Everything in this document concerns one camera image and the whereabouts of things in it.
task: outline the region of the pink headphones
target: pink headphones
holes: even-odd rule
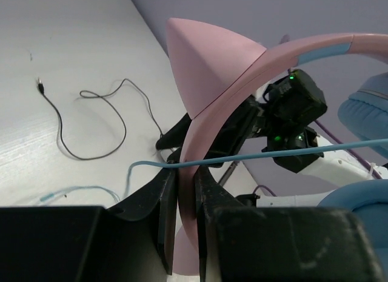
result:
[[[192,119],[180,162],[203,159],[233,111],[289,68],[345,54],[366,55],[388,64],[388,35],[319,35],[266,49],[230,30],[176,18],[167,22],[167,48],[176,85]],[[179,211],[188,238],[198,248],[196,170],[180,169]]]

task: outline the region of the table surface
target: table surface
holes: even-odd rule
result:
[[[171,128],[186,110],[169,59],[131,0],[0,0],[0,30],[0,205],[36,204],[69,186],[103,186],[122,197],[131,163],[159,161],[159,132],[145,99],[129,84],[111,97],[127,124],[125,143],[104,159],[76,161],[58,149],[58,118],[36,79],[61,112],[65,142],[79,156],[109,152],[124,132],[106,103],[78,98],[83,89],[106,94],[129,78],[149,96],[163,131]],[[234,182],[244,184],[234,195],[255,186],[245,167],[238,168]],[[212,170],[215,178],[225,169]],[[130,193],[158,171],[136,167]],[[53,204],[109,207],[114,201],[102,190],[79,190]]]

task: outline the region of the headphones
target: headphones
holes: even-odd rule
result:
[[[192,119],[180,162],[204,159],[222,125],[264,84],[293,67],[330,56],[359,54],[388,64],[388,35],[338,33],[297,39],[266,49],[251,39],[203,22],[167,21],[167,49],[176,85]],[[359,139],[388,135],[388,73],[369,78],[341,104],[340,121]],[[388,158],[388,146],[373,147]],[[198,248],[193,177],[179,170],[179,211],[185,232]]]

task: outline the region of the gray wall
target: gray wall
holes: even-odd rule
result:
[[[388,0],[133,0],[161,45],[166,47],[167,18],[204,21],[238,32],[266,47],[283,34],[293,39],[333,32],[388,33]],[[325,91],[329,111],[320,119],[343,141],[355,141],[338,121],[339,105],[368,77],[386,72],[385,65],[361,56],[323,59],[303,66]],[[242,153],[259,152],[263,139],[249,140]],[[370,149],[358,149],[369,161],[386,160]],[[279,195],[324,192],[333,187],[314,177],[277,167],[271,159],[247,161],[256,181]]]

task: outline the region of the ear cup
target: ear cup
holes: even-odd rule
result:
[[[388,73],[369,78],[338,109],[338,118],[362,141],[388,138]],[[388,159],[388,146],[372,147]]]

